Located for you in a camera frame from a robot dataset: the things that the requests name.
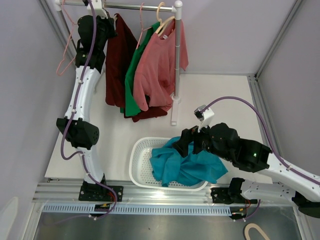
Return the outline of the teal t shirt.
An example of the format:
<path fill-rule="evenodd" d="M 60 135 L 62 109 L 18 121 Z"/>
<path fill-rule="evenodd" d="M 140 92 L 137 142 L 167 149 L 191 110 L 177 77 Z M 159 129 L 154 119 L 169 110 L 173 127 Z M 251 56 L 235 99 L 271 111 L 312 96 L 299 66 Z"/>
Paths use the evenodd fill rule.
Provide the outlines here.
<path fill-rule="evenodd" d="M 164 146 L 151 151 L 152 175 L 163 187 L 172 182 L 188 187 L 202 181 L 215 184 L 228 172 L 218 156 L 206 151 L 194 154 L 193 143 L 188 145 L 187 157 L 182 157 L 173 148 L 173 143 L 179 139 L 178 136 L 173 137 Z"/>

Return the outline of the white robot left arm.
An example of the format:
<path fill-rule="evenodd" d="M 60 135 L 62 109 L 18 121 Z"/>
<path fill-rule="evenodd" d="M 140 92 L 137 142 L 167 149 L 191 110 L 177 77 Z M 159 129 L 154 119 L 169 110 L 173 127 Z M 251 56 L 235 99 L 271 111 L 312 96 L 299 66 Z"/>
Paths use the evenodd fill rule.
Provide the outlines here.
<path fill-rule="evenodd" d="M 78 199 L 88 202 L 116 202 L 116 192 L 106 185 L 97 152 L 100 130 L 90 122 L 92 99 L 102 75 L 107 40 L 117 34 L 113 18 L 85 15 L 78 21 L 80 39 L 76 46 L 75 84 L 63 118 L 56 120 L 62 133 L 61 157 L 68 161 L 79 156 L 84 177 Z"/>

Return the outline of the dark red t shirt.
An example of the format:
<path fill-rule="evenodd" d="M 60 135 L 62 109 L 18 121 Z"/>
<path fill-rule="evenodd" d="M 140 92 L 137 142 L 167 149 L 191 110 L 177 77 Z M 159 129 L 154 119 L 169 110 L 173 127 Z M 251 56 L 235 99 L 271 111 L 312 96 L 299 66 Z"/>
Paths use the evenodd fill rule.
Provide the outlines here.
<path fill-rule="evenodd" d="M 166 116 L 168 114 L 167 111 L 160 107 L 150 107 L 147 111 L 141 110 L 141 113 L 136 116 L 125 117 L 125 77 L 138 40 L 136 40 L 132 31 L 118 13 L 115 31 L 117 36 L 107 41 L 105 102 L 110 106 L 119 107 L 123 117 L 126 119 L 131 118 L 135 123 L 144 119 Z"/>

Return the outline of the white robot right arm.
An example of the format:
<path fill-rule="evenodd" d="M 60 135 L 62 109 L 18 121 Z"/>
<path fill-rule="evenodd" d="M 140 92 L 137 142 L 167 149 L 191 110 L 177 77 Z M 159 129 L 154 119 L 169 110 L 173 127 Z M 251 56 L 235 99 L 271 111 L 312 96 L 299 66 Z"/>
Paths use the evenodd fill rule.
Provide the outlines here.
<path fill-rule="evenodd" d="M 227 190 L 232 202 L 263 200 L 289 202 L 298 210 L 313 218 L 320 217 L 320 178 L 282 159 L 266 145 L 238 136 L 235 129 L 225 123 L 212 127 L 197 126 L 184 129 L 173 148 L 182 156 L 189 153 L 193 144 L 193 154 L 206 151 L 229 161 L 235 168 L 249 173 L 258 173 L 277 180 L 278 183 L 257 183 L 234 177 Z"/>

